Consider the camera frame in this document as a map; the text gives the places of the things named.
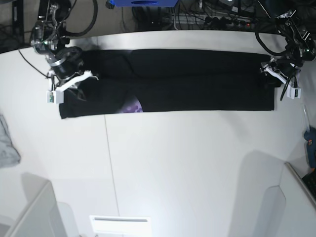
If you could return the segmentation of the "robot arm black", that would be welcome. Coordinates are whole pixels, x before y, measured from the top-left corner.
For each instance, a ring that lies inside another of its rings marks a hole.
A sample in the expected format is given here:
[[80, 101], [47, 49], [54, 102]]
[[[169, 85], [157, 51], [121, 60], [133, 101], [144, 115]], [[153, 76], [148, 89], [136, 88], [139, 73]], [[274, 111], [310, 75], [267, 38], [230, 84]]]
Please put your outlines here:
[[45, 56], [50, 67], [44, 74], [48, 79], [48, 103], [62, 104], [66, 91], [78, 100], [86, 101], [80, 84], [86, 79], [98, 78], [90, 70], [84, 70], [82, 49], [68, 46], [71, 37], [84, 36], [93, 28], [97, 19], [98, 3], [93, 1], [92, 20], [85, 30], [78, 33], [66, 29], [66, 19], [75, 5], [69, 0], [40, 1], [38, 19], [31, 31], [31, 47], [37, 54]]
[[316, 43], [311, 33], [302, 24], [297, 14], [297, 5], [291, 0], [260, 0], [259, 5], [273, 21], [276, 31], [285, 38], [287, 45], [282, 52], [270, 50], [259, 35], [260, 25], [255, 28], [255, 37], [262, 48], [271, 55], [261, 64], [261, 72], [280, 80], [283, 90], [280, 100], [301, 97], [299, 75], [305, 62], [316, 59]]

